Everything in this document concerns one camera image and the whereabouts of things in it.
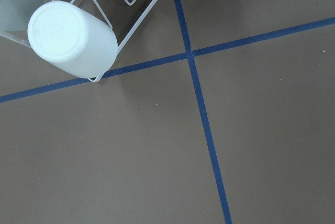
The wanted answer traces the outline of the white cup on rack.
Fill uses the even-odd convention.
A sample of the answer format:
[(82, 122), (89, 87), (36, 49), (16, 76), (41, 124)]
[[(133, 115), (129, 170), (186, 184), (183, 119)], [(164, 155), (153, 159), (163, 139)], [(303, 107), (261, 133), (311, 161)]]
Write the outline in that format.
[(63, 1), (40, 6), (29, 20), (27, 35), (40, 58), (91, 82), (102, 78), (118, 53), (117, 38), (110, 26)]

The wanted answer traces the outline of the grey blue cup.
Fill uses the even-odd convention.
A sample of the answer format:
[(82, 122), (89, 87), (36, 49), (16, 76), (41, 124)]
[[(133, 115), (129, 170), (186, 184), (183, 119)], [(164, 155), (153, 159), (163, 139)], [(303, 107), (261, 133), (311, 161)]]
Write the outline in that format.
[(1, 30), (27, 29), (31, 15), (43, 4), (43, 0), (1, 0)]

